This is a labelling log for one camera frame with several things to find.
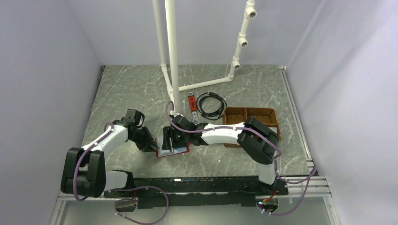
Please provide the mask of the red card holder wallet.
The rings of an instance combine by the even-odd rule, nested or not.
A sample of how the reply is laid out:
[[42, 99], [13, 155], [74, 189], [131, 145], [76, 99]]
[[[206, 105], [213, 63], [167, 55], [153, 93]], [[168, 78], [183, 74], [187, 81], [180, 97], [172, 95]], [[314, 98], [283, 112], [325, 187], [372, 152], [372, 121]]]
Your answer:
[[158, 148], [156, 150], [157, 158], [163, 158], [163, 157], [168, 157], [168, 156], [172, 156], [172, 155], [183, 154], [183, 153], [189, 152], [189, 146], [174, 148], [172, 146], [172, 139], [167, 138], [163, 135], [156, 138], [155, 142], [158, 146]]

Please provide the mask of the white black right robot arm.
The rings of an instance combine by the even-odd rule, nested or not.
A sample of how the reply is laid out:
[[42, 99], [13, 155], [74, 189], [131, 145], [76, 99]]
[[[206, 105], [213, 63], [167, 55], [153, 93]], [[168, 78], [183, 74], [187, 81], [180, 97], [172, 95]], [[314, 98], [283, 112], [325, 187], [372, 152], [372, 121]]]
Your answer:
[[276, 190], [275, 159], [278, 154], [279, 136], [275, 129], [253, 117], [232, 125], [194, 123], [178, 114], [170, 118], [170, 126], [163, 128], [163, 135], [156, 139], [158, 157], [189, 151], [189, 145], [208, 146], [234, 144], [240, 146], [258, 164], [259, 190], [269, 195]]

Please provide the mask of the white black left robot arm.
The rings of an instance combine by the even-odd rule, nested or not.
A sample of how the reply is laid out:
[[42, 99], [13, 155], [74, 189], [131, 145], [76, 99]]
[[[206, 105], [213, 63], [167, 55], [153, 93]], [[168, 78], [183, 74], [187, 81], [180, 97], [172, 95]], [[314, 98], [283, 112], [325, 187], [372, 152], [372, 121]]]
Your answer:
[[61, 192], [77, 201], [100, 197], [103, 192], [116, 190], [124, 197], [134, 193], [133, 175], [129, 171], [106, 171], [106, 158], [122, 143], [134, 142], [142, 152], [155, 152], [158, 145], [140, 120], [115, 120], [89, 144], [67, 151]]

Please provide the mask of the brown woven divided basket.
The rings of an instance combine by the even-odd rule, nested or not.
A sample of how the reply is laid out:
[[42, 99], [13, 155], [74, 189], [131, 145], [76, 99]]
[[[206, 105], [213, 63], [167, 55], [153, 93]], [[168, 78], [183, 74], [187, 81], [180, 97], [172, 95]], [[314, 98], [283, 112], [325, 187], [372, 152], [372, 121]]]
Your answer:
[[264, 107], [232, 107], [228, 106], [222, 116], [224, 125], [238, 124], [253, 117], [271, 130], [277, 133], [278, 142], [281, 142], [282, 135], [279, 128], [276, 111], [273, 108]]

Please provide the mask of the red handled adjustable wrench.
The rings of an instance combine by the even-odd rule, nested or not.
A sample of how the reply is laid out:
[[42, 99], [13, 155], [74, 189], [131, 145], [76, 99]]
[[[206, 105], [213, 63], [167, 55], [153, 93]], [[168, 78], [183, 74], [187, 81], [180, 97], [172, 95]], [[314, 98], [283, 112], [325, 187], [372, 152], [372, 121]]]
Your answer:
[[192, 113], [192, 122], [197, 125], [199, 124], [199, 117], [198, 117], [198, 111], [197, 111], [197, 103], [195, 96], [192, 92], [188, 93], [188, 102], [190, 105], [190, 110]]

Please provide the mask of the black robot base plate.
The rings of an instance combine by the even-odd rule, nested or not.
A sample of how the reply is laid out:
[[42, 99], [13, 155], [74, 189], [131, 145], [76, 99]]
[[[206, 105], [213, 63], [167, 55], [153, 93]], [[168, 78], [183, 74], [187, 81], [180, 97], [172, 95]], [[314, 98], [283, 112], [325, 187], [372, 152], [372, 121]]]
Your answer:
[[285, 182], [267, 185], [257, 176], [134, 178], [137, 191], [106, 191], [105, 198], [135, 197], [139, 209], [176, 206], [240, 205], [254, 207], [262, 197], [287, 195]]

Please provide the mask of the white PVC pipe frame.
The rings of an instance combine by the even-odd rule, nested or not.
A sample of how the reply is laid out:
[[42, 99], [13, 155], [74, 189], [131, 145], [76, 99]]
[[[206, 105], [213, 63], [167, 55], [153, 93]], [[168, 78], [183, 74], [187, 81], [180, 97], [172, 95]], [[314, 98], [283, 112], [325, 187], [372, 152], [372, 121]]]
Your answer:
[[166, 47], [164, 45], [164, 38], [162, 32], [161, 22], [161, 10], [158, 0], [152, 1], [153, 14], [156, 26], [159, 54], [160, 54], [160, 66], [161, 72], [165, 79], [167, 94], [172, 103], [174, 104], [173, 113], [180, 113], [180, 92], [212, 86], [220, 83], [229, 83], [234, 80], [235, 71], [241, 68], [240, 54], [243, 48], [248, 45], [246, 38], [247, 27], [251, 20], [257, 16], [255, 9], [255, 0], [248, 0], [245, 5], [244, 17], [240, 32], [237, 38], [237, 46], [235, 53], [232, 57], [230, 64], [230, 71], [224, 77], [220, 79], [214, 79], [206, 82], [191, 84], [187, 86], [179, 86], [179, 75], [178, 75], [178, 63], [177, 63], [177, 38], [176, 38], [176, 7], [174, 0], [166, 0], [165, 3], [165, 19], [167, 29], [167, 41], [168, 41], [168, 54], [169, 54], [169, 68], [166, 63]]

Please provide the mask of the aluminium rail frame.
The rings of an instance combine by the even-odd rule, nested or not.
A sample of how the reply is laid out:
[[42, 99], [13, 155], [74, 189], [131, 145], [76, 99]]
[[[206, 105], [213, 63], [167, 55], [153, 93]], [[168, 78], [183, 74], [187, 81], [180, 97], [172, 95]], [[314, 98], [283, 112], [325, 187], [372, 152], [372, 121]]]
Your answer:
[[274, 65], [178, 66], [171, 104], [161, 66], [105, 66], [83, 145], [67, 152], [66, 224], [337, 225], [286, 85]]

